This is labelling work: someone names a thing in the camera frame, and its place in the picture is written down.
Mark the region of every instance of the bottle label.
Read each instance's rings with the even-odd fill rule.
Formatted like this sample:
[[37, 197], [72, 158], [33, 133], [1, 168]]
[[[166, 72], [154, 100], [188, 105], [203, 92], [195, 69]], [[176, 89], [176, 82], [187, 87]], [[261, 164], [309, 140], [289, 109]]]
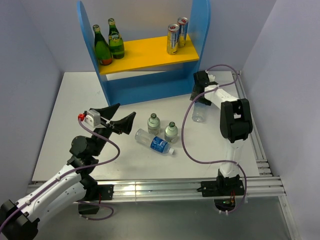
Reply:
[[114, 41], [115, 43], [119, 42], [121, 39], [121, 34], [117, 32], [112, 32], [111, 35], [109, 35], [109, 40]]
[[167, 145], [168, 143], [165, 141], [165, 140], [163, 140], [163, 139], [161, 139], [160, 137], [158, 137], [158, 136], [156, 136], [156, 137], [154, 137], [154, 139], [152, 140], [152, 143], [151, 143], [151, 148], [153, 149], [153, 150], [156, 150], [157, 152], [159, 152], [159, 153], [163, 153], [164, 152], [164, 149], [165, 149], [165, 147], [166, 147], [166, 145]]
[[112, 62], [112, 58], [109, 59], [99, 59], [99, 63], [102, 65], [109, 65]]
[[152, 135], [157, 136], [159, 134], [159, 129], [148, 128], [148, 132]]
[[175, 143], [178, 140], [178, 136], [164, 135], [164, 139], [169, 143]]

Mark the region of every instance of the white table surface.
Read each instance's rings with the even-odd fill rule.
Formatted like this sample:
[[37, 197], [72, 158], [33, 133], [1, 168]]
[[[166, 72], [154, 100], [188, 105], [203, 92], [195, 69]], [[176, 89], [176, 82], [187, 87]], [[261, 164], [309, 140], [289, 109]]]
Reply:
[[[146, 72], [123, 72], [107, 76], [108, 79], [143, 75]], [[231, 82], [229, 71], [213, 72], [219, 84]], [[234, 85], [224, 88], [237, 96]], [[147, 180], [147, 179], [190, 179], [212, 178], [217, 176], [220, 164], [198, 164], [190, 160], [182, 148], [181, 140], [172, 147], [174, 155], [162, 155], [151, 148], [137, 143], [135, 133], [142, 128], [147, 130], [147, 120], [156, 113], [161, 120], [161, 133], [174, 121], [179, 129], [179, 137], [185, 112], [191, 103], [190, 95], [175, 96], [153, 101], [120, 106], [113, 120], [119, 120], [135, 111], [136, 116], [130, 135], [112, 134], [110, 139], [121, 150], [114, 162], [96, 167], [91, 176], [96, 180]], [[69, 149], [75, 136], [90, 136], [78, 124], [78, 114], [89, 108], [107, 107], [107, 101], [95, 72], [66, 72], [52, 111], [50, 122], [43, 141], [33, 181], [46, 181], [58, 172], [71, 154]], [[225, 139], [220, 133], [220, 110], [212, 105], [207, 107], [205, 123], [193, 122], [193, 107], [185, 124], [185, 143], [189, 153], [200, 161], [222, 160], [226, 154]], [[100, 162], [115, 156], [117, 150], [106, 144], [99, 157]], [[246, 141], [240, 165], [248, 177], [258, 177], [259, 171], [250, 138]]]

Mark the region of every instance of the blue wooden shelf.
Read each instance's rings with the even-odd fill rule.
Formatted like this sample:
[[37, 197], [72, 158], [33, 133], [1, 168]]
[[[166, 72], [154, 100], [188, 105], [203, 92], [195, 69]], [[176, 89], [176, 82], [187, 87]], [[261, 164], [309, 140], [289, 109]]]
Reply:
[[95, 39], [92, 25], [81, 1], [77, 2], [77, 13], [85, 45], [109, 106], [116, 103], [122, 105], [134, 104], [191, 93], [194, 84], [193, 73], [199, 70], [209, 30], [211, 17], [210, 0], [193, 0], [192, 2], [188, 35], [199, 56], [199, 60], [185, 62], [182, 64], [182, 69], [179, 70], [112, 81], [108, 81], [106, 75], [99, 72], [99, 63], [94, 51]]

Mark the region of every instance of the cable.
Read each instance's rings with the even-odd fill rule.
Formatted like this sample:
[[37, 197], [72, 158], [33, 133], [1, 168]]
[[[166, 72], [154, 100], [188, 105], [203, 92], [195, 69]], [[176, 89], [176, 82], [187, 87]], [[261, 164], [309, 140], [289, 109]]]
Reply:
[[[115, 157], [113, 157], [112, 159], [108, 160], [108, 161], [104, 161], [104, 162], [101, 162], [101, 163], [97, 163], [97, 164], [92, 164], [92, 165], [89, 165], [89, 166], [81, 166], [81, 167], [77, 167], [77, 168], [74, 168], [74, 169], [71, 169], [69, 171], [66, 171], [64, 174], [62, 174], [60, 176], [60, 179], [62, 179], [63, 177], [67, 176], [68, 174], [70, 173], [73, 173], [75, 171], [78, 171], [78, 170], [82, 170], [82, 169], [88, 169], [88, 168], [94, 168], [94, 167], [97, 167], [97, 166], [101, 166], [101, 165], [104, 165], [104, 164], [108, 164], [114, 160], [116, 160], [119, 155], [120, 155], [120, 148], [118, 147], [118, 145], [116, 145], [113, 141], [109, 140], [108, 138], [94, 132], [94, 131], [91, 131], [89, 128], [87, 128], [86, 126], [84, 126], [81, 122], [81, 119], [78, 119], [78, 122], [80, 124], [80, 126], [86, 130], [87, 132], [91, 133], [92, 135], [95, 135], [96, 137], [102, 139], [102, 140], [105, 140], [106, 142], [112, 144], [117, 150], [117, 154], [115, 155]], [[45, 191], [47, 191], [49, 188], [51, 188], [54, 184], [56, 184], [58, 182], [57, 179], [53, 180], [52, 182], [50, 182], [47, 186], [45, 186], [41, 191], [39, 191], [37, 194], [35, 194], [32, 198], [30, 198], [29, 202], [32, 203], [34, 200], [36, 200], [41, 194], [43, 194]], [[19, 207], [17, 210], [15, 210], [6, 220], [4, 220], [4, 222], [1, 224], [0, 226], [0, 234], [1, 232], [3, 231], [5, 225], [11, 220], [11, 218], [17, 214], [19, 211], [21, 211], [22, 209], [24, 209], [28, 204], [27, 203], [24, 203], [21, 207]]]
[[246, 199], [246, 195], [247, 195], [247, 176], [246, 176], [246, 173], [244, 171], [244, 169], [239, 165], [239, 163], [237, 163], [236, 161], [231, 161], [231, 160], [217, 160], [217, 161], [199, 161], [199, 160], [196, 160], [195, 158], [193, 158], [187, 151], [186, 149], [186, 145], [185, 145], [185, 124], [186, 124], [186, 121], [187, 121], [187, 117], [188, 117], [188, 114], [190, 112], [190, 109], [191, 107], [193, 106], [193, 104], [197, 101], [198, 98], [200, 98], [201, 96], [205, 95], [205, 94], [208, 94], [208, 93], [211, 93], [211, 92], [214, 92], [216, 90], [218, 90], [218, 88], [221, 88], [221, 87], [225, 87], [225, 86], [229, 86], [229, 85], [232, 85], [232, 84], [235, 84], [238, 80], [239, 80], [239, 75], [237, 74], [237, 71], [230, 65], [227, 65], [227, 64], [217, 64], [217, 65], [213, 65], [211, 67], [209, 67], [206, 71], [209, 71], [210, 69], [213, 69], [215, 67], [228, 67], [230, 68], [232, 71], [234, 71], [236, 77], [235, 77], [235, 80], [233, 82], [229, 82], [229, 83], [225, 83], [225, 84], [222, 84], [220, 86], [217, 86], [216, 88], [214, 89], [211, 89], [209, 91], [204, 91], [202, 93], [200, 93], [199, 95], [197, 95], [193, 100], [192, 102], [190, 103], [188, 109], [186, 110], [186, 113], [184, 115], [184, 118], [183, 118], [183, 122], [182, 122], [182, 127], [181, 127], [181, 142], [182, 142], [182, 147], [183, 147], [183, 150], [185, 152], [185, 154], [194, 162], [198, 163], [198, 164], [220, 164], [220, 163], [231, 163], [231, 164], [235, 164], [239, 167], [239, 169], [241, 170], [241, 172], [243, 173], [243, 177], [244, 177], [244, 194], [243, 194], [243, 197], [240, 201], [240, 203], [231, 211], [229, 211], [228, 213], [232, 213], [234, 212], [235, 210], [237, 210], [244, 202], [245, 202], [245, 199]]
[[108, 216], [105, 217], [101, 217], [101, 218], [92, 218], [92, 217], [87, 217], [84, 215], [80, 215], [82, 218], [86, 219], [86, 220], [91, 220], [91, 221], [101, 221], [101, 220], [106, 220], [112, 217], [112, 215], [114, 214], [114, 209], [111, 206], [105, 205], [105, 204], [100, 204], [100, 203], [94, 203], [94, 202], [87, 202], [87, 201], [77, 201], [77, 203], [79, 204], [86, 204], [86, 205], [92, 205], [92, 206], [99, 206], [99, 207], [103, 207], [103, 208], [107, 208], [111, 210], [111, 213]]

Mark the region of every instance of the white wall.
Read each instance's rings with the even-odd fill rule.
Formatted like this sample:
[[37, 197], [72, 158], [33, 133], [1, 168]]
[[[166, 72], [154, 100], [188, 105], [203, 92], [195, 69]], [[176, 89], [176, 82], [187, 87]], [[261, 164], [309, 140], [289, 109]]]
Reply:
[[243, 81], [304, 240], [320, 238], [320, 1], [277, 0]]
[[61, 72], [19, 0], [0, 1], [0, 205], [25, 194]]
[[[77, 0], [21, 0], [61, 69], [94, 71], [77, 17]], [[124, 40], [167, 34], [190, 16], [192, 0], [82, 0], [90, 23], [109, 33], [115, 18]], [[211, 0], [211, 23], [201, 68], [227, 63], [242, 69], [276, 0]]]

